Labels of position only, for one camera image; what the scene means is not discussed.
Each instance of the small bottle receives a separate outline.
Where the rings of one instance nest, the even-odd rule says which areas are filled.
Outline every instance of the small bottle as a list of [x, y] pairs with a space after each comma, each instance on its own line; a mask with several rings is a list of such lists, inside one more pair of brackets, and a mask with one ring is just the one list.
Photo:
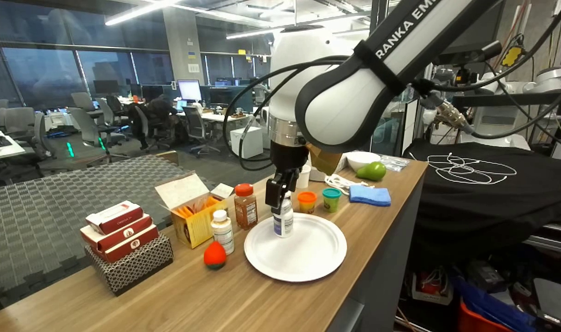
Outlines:
[[212, 238], [225, 247], [227, 255], [231, 255], [235, 251], [235, 242], [233, 242], [233, 225], [231, 220], [227, 218], [227, 211], [212, 212], [211, 229], [212, 229]]
[[253, 196], [253, 187], [249, 183], [236, 185], [236, 224], [242, 229], [251, 229], [259, 224], [257, 198]]
[[294, 231], [294, 203], [292, 192], [284, 194], [281, 214], [273, 214], [273, 227], [279, 236], [286, 236]]

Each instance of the shelf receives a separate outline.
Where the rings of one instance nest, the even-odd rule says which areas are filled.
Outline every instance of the shelf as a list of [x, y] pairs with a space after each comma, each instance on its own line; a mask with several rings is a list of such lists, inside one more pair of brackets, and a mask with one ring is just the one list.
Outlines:
[[[545, 105], [557, 100], [561, 93], [545, 94], [509, 94], [521, 105]], [[506, 94], [471, 94], [471, 96], [452, 96], [450, 102], [456, 107], [480, 107], [480, 105], [515, 105], [515, 102]]]

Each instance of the black tablecloth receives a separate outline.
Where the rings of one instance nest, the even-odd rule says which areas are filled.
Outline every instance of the black tablecloth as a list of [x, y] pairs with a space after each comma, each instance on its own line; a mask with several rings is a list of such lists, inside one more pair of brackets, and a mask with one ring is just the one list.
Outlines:
[[561, 224], [561, 161], [517, 148], [414, 142], [430, 161], [412, 244], [414, 264], [447, 264], [504, 249]]

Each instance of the wooden countertop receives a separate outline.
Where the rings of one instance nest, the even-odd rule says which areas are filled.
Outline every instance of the wooden countertop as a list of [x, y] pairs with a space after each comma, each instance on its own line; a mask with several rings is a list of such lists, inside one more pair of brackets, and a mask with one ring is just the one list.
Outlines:
[[[194, 251], [172, 238], [175, 259], [159, 273], [115, 297], [87, 268], [50, 288], [0, 310], [4, 330], [325, 330], [347, 299], [366, 264], [425, 176], [425, 163], [390, 172], [380, 187], [391, 192], [391, 207], [351, 205], [318, 216], [336, 222], [347, 238], [347, 257], [327, 279], [288, 284], [271, 281], [244, 257], [246, 233], [236, 233], [236, 251], [220, 271], [203, 266], [203, 247]], [[264, 181], [257, 185], [260, 220]]]

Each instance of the white lid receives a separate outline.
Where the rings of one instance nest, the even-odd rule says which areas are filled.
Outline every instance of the white lid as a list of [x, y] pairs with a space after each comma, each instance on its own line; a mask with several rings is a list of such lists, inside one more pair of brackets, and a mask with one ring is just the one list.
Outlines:
[[227, 211], [214, 211], [212, 212], [212, 222], [225, 222], [227, 220]]

